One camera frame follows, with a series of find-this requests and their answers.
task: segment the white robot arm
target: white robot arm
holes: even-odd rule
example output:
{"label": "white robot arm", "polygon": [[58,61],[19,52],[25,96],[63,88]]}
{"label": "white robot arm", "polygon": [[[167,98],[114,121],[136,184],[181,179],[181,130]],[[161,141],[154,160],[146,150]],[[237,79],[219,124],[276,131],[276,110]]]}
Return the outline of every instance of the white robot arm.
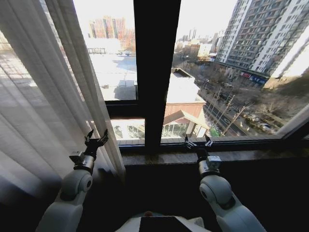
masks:
{"label": "white robot arm", "polygon": [[[229,182],[220,176],[220,158],[209,156],[205,148],[198,148],[187,138],[185,143],[197,153],[198,169],[202,177],[199,190],[216,214],[222,231],[265,232],[254,214],[235,196]],[[205,146],[211,145],[210,140],[205,144]]]}
{"label": "white robot arm", "polygon": [[87,191],[92,185],[92,171],[97,157],[97,149],[108,140],[107,130],[100,139],[90,139],[93,130],[85,137],[85,152],[70,156],[75,163],[74,170],[64,177],[61,190],[45,211],[37,232],[74,232],[83,212]]}

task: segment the glass window pane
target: glass window pane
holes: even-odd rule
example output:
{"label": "glass window pane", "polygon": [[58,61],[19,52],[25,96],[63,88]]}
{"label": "glass window pane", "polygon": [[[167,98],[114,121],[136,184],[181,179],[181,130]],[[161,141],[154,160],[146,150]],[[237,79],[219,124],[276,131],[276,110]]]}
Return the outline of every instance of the glass window pane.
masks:
{"label": "glass window pane", "polygon": [[133,0],[74,0],[74,5],[104,100],[135,100]]}
{"label": "glass window pane", "polygon": [[145,119],[113,119],[117,140],[145,139]]}
{"label": "glass window pane", "polygon": [[255,3],[182,0],[163,138],[272,135],[308,104],[309,10]]}

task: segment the white curtain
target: white curtain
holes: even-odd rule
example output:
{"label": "white curtain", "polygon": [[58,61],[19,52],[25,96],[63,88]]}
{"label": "white curtain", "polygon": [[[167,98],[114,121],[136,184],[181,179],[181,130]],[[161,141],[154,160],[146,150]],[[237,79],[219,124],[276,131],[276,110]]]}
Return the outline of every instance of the white curtain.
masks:
{"label": "white curtain", "polygon": [[125,168],[70,0],[2,0],[0,7],[0,202],[16,189],[42,197],[73,169],[84,135],[109,140],[98,169]]}

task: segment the bare tree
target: bare tree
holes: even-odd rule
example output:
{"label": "bare tree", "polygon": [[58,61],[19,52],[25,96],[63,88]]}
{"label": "bare tree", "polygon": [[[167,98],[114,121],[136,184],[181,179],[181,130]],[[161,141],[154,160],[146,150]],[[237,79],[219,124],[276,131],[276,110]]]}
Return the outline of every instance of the bare tree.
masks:
{"label": "bare tree", "polygon": [[272,114],[280,118],[290,119],[305,107],[307,103],[307,96],[297,98],[271,93],[261,99],[261,102],[256,105],[256,111],[265,115]]}
{"label": "bare tree", "polygon": [[247,106],[243,106],[237,114],[234,115],[232,121],[228,124],[228,126],[226,127],[226,129],[222,132],[223,135],[225,135],[225,133],[227,132],[227,130],[232,126],[232,124],[236,121],[236,119],[239,117],[239,115],[241,115],[241,113],[247,108]]}
{"label": "bare tree", "polygon": [[219,91],[218,91],[218,95],[217,95],[216,101],[212,103],[212,110],[211,110],[211,112],[213,112],[214,104],[217,103],[217,101],[218,101],[219,98],[220,98],[220,93],[221,93],[221,88],[220,88]]}
{"label": "bare tree", "polygon": [[215,125],[217,125],[217,124],[218,124],[218,122],[219,122],[219,121],[220,121],[220,119],[222,118],[222,115],[224,115],[224,114],[225,114],[225,112],[228,110],[228,108],[230,107],[230,105],[231,105],[232,100],[233,100],[233,98],[234,98],[234,97],[235,97],[235,95],[233,95],[233,96],[232,96],[231,100],[228,102],[228,104],[227,104],[226,108],[223,110],[223,112],[222,112],[221,116],[218,118],[218,120],[217,120],[217,122],[215,123]]}

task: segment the car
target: car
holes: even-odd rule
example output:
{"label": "car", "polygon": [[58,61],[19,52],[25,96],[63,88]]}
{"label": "car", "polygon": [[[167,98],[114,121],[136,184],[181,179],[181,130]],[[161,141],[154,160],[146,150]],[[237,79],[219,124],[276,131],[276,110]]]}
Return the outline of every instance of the car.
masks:
{"label": "car", "polygon": [[255,114],[249,114],[249,115],[247,116],[247,118],[250,119],[250,120],[253,121],[253,122],[258,122],[258,121],[260,121],[260,118],[259,118],[257,115],[255,115]]}
{"label": "car", "polygon": [[269,124],[267,124],[267,123],[261,123],[261,124],[260,124],[260,127],[261,127],[262,130],[264,130],[264,131],[272,131],[271,126],[270,126]]}
{"label": "car", "polygon": [[231,85],[230,83],[224,83],[224,87],[226,87],[226,88],[232,88],[233,85]]}

